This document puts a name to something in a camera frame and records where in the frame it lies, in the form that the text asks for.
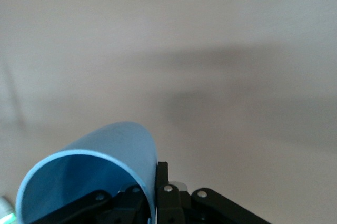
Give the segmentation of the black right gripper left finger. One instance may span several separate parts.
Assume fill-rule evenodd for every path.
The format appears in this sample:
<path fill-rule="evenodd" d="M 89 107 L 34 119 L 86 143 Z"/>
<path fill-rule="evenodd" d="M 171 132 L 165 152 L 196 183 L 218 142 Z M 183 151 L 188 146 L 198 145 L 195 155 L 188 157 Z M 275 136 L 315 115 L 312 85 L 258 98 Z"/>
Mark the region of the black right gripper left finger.
<path fill-rule="evenodd" d="M 91 192 L 39 219 L 39 223 L 148 223 L 151 217 L 145 194 L 130 186 L 115 196 Z"/>

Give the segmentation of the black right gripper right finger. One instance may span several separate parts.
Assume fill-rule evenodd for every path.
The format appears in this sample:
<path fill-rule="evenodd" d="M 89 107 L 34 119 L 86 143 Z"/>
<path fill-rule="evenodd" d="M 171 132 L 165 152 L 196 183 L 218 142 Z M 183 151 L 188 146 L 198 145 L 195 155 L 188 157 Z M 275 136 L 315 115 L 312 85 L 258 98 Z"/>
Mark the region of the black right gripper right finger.
<path fill-rule="evenodd" d="M 268 223 L 209 188 L 189 194 L 169 182 L 167 162 L 156 168 L 157 223 Z"/>

